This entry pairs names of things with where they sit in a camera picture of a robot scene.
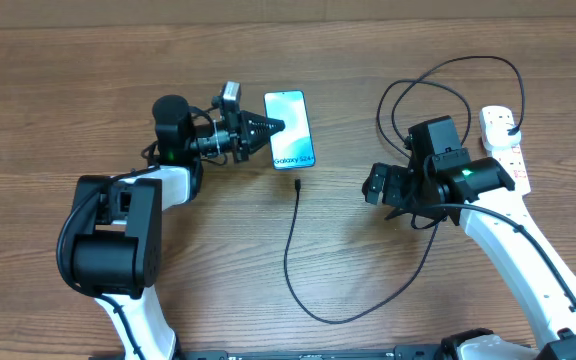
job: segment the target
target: power outlet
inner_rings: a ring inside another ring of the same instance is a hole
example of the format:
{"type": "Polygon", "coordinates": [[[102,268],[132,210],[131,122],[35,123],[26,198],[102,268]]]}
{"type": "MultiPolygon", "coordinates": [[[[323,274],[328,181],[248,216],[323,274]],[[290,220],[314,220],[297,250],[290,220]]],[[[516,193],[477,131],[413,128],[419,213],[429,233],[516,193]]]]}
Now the power outlet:
{"type": "Polygon", "coordinates": [[[521,131],[508,135],[515,127],[512,111],[503,106],[486,106],[479,112],[481,140],[488,156],[495,158],[515,181],[515,191],[521,195],[530,193],[530,181],[526,163],[521,152],[521,131]]]}

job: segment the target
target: wooden table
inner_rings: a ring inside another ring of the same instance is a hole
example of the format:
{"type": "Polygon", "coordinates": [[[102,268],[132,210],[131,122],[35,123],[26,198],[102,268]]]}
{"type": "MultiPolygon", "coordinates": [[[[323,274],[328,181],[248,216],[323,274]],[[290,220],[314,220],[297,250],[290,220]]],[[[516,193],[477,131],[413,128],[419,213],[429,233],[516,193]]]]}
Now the wooden table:
{"type": "MultiPolygon", "coordinates": [[[[522,71],[533,187],[526,202],[576,272],[575,18],[0,31],[0,359],[121,349],[106,315],[55,266],[75,183],[143,167],[158,97],[177,93],[207,106],[229,79],[242,83],[242,107],[259,113],[265,92],[302,89],[317,165],[278,172],[264,149],[245,164],[207,166],[197,200],[166,213],[157,290],[185,349],[388,348],[474,327],[534,343],[490,261],[448,223],[413,285],[347,325],[310,319],[283,277],[293,179],[301,177],[290,272],[308,307],[341,319],[408,279],[430,234],[410,230],[408,218],[383,221],[388,209],[361,194],[374,162],[405,163],[377,136],[376,105],[390,82],[473,54],[506,57],[522,71]]],[[[477,112],[490,104],[519,110],[514,74],[475,60],[433,79],[468,98],[475,123],[466,145],[483,156],[477,112]]],[[[436,89],[412,91],[398,114],[403,129],[445,114],[460,132],[465,126],[463,105],[436,89]]]]}

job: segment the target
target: light blue phone screen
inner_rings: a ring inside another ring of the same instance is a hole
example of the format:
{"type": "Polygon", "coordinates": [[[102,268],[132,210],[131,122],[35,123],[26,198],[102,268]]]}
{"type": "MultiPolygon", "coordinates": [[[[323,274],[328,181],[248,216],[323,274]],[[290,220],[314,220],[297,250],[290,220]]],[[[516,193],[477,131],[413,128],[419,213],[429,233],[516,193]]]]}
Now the light blue phone screen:
{"type": "Polygon", "coordinates": [[[301,91],[264,95],[266,116],[283,120],[286,128],[270,138],[276,169],[308,167],[315,164],[315,151],[308,126],[306,103],[301,91]]]}

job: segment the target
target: power strip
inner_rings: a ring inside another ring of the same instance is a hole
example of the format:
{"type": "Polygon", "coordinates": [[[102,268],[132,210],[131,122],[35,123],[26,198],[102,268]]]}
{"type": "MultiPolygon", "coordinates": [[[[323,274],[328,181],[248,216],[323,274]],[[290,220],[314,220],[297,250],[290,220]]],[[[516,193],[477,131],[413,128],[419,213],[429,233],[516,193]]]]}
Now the power strip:
{"type": "Polygon", "coordinates": [[[503,106],[486,106],[479,112],[481,140],[488,156],[495,158],[515,180],[515,191],[522,196],[530,193],[526,163],[521,153],[521,131],[508,135],[515,127],[512,111],[503,106]]]}

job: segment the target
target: robotic arm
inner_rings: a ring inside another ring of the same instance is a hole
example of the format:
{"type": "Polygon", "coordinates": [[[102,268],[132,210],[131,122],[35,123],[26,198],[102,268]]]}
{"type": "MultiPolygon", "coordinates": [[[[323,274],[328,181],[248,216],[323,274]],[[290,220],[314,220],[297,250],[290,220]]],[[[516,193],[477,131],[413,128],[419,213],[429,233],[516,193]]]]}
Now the robotic arm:
{"type": "Polygon", "coordinates": [[[413,213],[433,225],[450,217],[461,226],[501,274],[542,349],[475,331],[444,339],[440,352],[449,359],[576,359],[576,276],[530,217],[511,177],[493,158],[471,161],[448,116],[411,127],[406,146],[412,150],[408,167],[373,165],[363,186],[366,201],[376,204],[383,193],[382,202],[396,208],[387,219],[413,213]]]}
{"type": "Polygon", "coordinates": [[[154,286],[161,268],[161,215],[197,196],[202,156],[231,152],[235,163],[247,161],[285,128],[281,120],[240,110],[240,97],[238,83],[224,85],[212,100],[217,121],[181,96],[160,98],[152,111],[158,139],[149,151],[152,166],[117,177],[82,176],[77,183],[57,264],[64,281],[94,297],[112,319],[126,351],[118,359],[183,358],[154,286]],[[197,125],[191,114],[207,122],[197,125]],[[111,224],[125,229],[97,229],[111,224]]]}

